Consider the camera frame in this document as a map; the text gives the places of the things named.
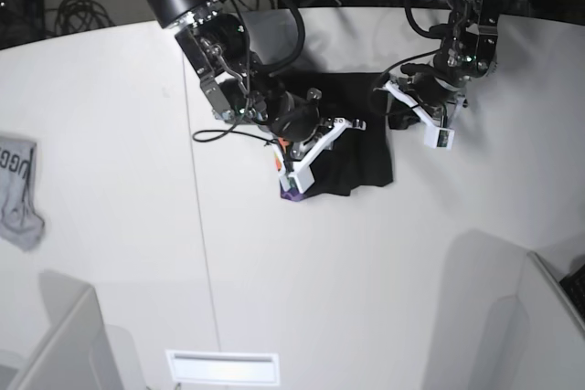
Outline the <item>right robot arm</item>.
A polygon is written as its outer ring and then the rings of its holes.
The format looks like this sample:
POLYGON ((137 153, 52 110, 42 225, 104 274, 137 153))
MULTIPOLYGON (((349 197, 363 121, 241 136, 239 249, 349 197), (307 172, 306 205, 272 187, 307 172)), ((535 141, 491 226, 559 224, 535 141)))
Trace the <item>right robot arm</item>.
POLYGON ((298 177, 344 132, 363 131, 366 125, 322 115, 320 90, 311 89, 302 98, 280 81, 280 74, 302 54, 306 37, 292 0, 281 1, 296 27, 295 44, 288 56, 269 64, 252 51, 241 12, 225 12, 224 5, 233 1, 146 0, 161 28, 173 32, 215 114, 232 127, 251 124, 269 133, 282 176, 298 177))

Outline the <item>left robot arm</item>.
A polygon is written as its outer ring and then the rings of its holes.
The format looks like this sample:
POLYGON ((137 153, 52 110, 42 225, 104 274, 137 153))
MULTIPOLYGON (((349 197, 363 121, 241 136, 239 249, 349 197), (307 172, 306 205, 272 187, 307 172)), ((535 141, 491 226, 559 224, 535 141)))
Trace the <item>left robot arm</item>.
POLYGON ((370 109, 388 121, 392 130, 405 130, 420 122, 418 111, 446 124, 456 108, 466 104, 465 88, 486 76, 495 65, 498 20, 505 0, 447 0, 447 22, 422 28, 412 7, 404 0, 404 11, 411 29, 421 37, 437 40, 438 49, 429 52, 431 62, 421 64, 418 57, 396 63, 401 76, 383 71, 368 94, 370 109))

